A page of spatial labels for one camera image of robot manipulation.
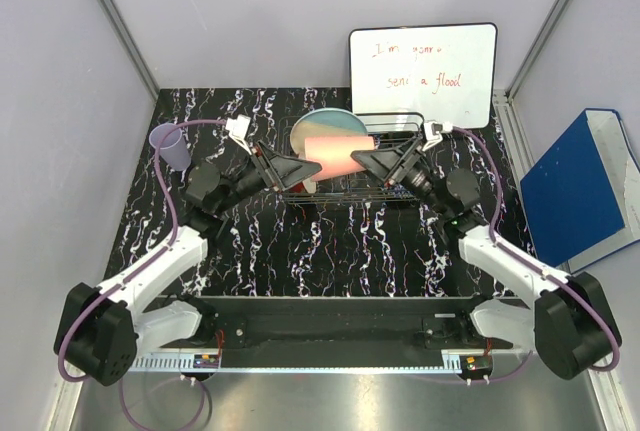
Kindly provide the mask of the red and white bowl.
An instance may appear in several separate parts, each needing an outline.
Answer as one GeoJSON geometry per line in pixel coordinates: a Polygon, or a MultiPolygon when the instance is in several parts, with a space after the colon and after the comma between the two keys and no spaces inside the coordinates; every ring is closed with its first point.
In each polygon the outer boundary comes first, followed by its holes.
{"type": "Polygon", "coordinates": [[[315,194],[317,192],[317,183],[311,179],[305,179],[304,181],[294,185],[290,191],[298,194],[315,194]]]}

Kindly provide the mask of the pink plastic cup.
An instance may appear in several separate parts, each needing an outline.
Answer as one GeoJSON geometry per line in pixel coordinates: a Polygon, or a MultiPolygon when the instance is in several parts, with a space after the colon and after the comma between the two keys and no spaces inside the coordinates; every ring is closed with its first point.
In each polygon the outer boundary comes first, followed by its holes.
{"type": "Polygon", "coordinates": [[[311,177],[314,182],[329,180],[364,170],[351,158],[356,150],[374,150],[372,136],[331,136],[305,139],[304,158],[321,165],[321,171],[311,177]]]}

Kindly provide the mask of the beige and blue plate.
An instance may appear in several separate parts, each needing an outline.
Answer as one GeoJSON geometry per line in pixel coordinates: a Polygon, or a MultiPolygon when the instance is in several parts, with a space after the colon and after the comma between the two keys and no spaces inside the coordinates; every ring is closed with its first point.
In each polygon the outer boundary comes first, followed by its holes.
{"type": "Polygon", "coordinates": [[[368,130],[363,121],[339,108],[322,108],[311,111],[299,118],[293,125],[289,142],[293,152],[301,156],[305,153],[305,139],[308,137],[361,136],[368,130]]]}

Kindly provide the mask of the purple plastic cup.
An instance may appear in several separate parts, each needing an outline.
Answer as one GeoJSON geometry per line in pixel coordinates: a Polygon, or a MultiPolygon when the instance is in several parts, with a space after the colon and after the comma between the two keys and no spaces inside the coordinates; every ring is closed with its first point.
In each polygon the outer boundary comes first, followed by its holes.
{"type": "Polygon", "coordinates": [[[172,170],[186,171],[191,165],[191,156],[184,133],[176,124],[163,123],[156,126],[150,132],[148,141],[172,170]]]}

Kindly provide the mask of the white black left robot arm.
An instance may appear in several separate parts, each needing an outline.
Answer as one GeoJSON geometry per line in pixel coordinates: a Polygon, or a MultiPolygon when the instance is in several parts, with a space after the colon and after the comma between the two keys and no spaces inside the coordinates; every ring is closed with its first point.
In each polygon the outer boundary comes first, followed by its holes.
{"type": "Polygon", "coordinates": [[[213,306],[195,297],[158,309],[152,302],[219,247],[230,229],[223,212],[264,189],[286,191],[321,169],[264,143],[250,148],[243,167],[230,176],[207,161],[191,166],[185,188],[191,207],[174,218],[169,235],[113,277],[97,286],[79,283],[67,294],[54,342],[61,377],[111,386],[141,355],[177,341],[203,347],[215,340],[213,306]]]}

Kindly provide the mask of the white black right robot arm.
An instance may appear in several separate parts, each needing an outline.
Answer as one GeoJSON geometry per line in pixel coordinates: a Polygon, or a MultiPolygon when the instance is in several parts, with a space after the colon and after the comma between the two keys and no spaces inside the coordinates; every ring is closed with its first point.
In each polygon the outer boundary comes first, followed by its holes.
{"type": "Polygon", "coordinates": [[[454,322],[466,347],[487,338],[535,352],[556,376],[571,380],[583,371],[606,372],[620,360],[621,334],[599,281],[571,276],[515,247],[479,216],[474,173],[455,169],[435,180],[415,142],[381,150],[357,150],[352,158],[371,176],[397,181],[440,219],[451,253],[505,285],[521,306],[487,299],[454,322]]]}

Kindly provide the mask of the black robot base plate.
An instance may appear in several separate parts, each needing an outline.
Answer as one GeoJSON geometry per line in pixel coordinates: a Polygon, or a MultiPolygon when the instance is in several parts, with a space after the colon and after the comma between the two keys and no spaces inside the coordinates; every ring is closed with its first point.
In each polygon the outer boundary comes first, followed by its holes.
{"type": "Polygon", "coordinates": [[[247,372],[406,372],[437,368],[443,351],[509,350],[483,338],[471,309],[481,298],[214,297],[202,337],[175,346],[211,348],[221,332],[222,368],[247,372]]]}

